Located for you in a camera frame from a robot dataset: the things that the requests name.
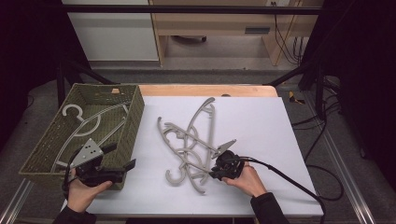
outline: gray floor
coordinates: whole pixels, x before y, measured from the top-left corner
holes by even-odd
[[[269,64],[268,55],[259,37],[209,36],[205,43],[199,40],[172,38],[163,67],[142,65],[125,66],[117,70],[108,66],[96,67],[98,73],[111,80],[130,83],[219,83],[219,84],[262,84],[285,74],[295,65],[286,60],[278,67]],[[291,103],[289,90],[298,77],[279,86],[278,94],[284,99],[290,122],[312,117],[307,105]],[[0,211],[10,202],[22,178],[18,171],[35,144],[57,112],[56,84],[51,81],[30,92],[34,102],[23,114],[23,118],[0,152]],[[301,92],[295,91],[299,100],[306,100]],[[359,147],[344,118],[337,112],[328,117],[328,131],[342,154],[350,172],[370,208],[376,223],[396,223],[396,194],[372,161],[361,158]],[[305,125],[312,127],[315,122]],[[296,130],[296,138],[305,155],[319,130]],[[318,142],[308,163],[334,171],[327,147]],[[339,188],[331,177],[318,170],[309,170],[317,191],[334,197]],[[60,190],[48,190],[34,186],[22,208],[19,218],[54,218],[61,208],[63,196]],[[325,202],[327,223],[359,223],[347,195],[337,202]],[[313,220],[293,220],[293,223],[318,223]]]

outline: black curtain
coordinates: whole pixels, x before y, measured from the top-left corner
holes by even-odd
[[[45,10],[42,1],[8,0],[0,7],[0,149],[18,124],[28,92],[56,78],[61,60],[89,67],[66,13]],[[51,0],[61,4],[61,0]],[[82,82],[70,70],[69,82]]]

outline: white cabinet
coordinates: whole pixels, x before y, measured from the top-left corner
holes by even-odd
[[[73,5],[147,5],[147,0],[63,0]],[[92,61],[158,61],[150,14],[68,13]]]

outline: basket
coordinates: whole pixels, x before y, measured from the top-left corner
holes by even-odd
[[[76,106],[67,108],[64,116],[63,110],[68,105]],[[117,149],[105,154],[102,165],[106,168],[121,168],[131,160],[144,106],[142,94],[136,85],[73,85],[19,174],[40,186],[59,188],[64,180],[64,167],[55,166],[54,163],[68,163],[72,154],[90,138],[97,144],[103,142],[100,147],[117,143]],[[82,110],[81,119],[78,119],[78,107]],[[105,109],[109,110],[100,116],[97,126],[98,118],[95,115]],[[78,128],[78,136],[71,138]],[[111,188],[122,189],[123,183],[114,184]]]

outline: white board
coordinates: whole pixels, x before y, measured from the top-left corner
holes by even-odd
[[[129,171],[124,189],[108,190],[94,200],[89,212],[112,217],[246,217],[254,216],[250,197],[239,189],[209,178],[198,193],[188,178],[178,186],[165,179],[165,171],[177,175],[180,159],[163,141],[157,118],[187,126],[207,97],[146,96],[145,110],[134,145],[136,167]],[[215,147],[236,139],[230,150],[279,169],[315,192],[303,157],[290,126],[281,98],[218,97]],[[209,118],[194,123],[200,138],[206,140]],[[289,217],[321,216],[318,203],[264,166],[252,163],[265,187],[275,194],[282,211]]]

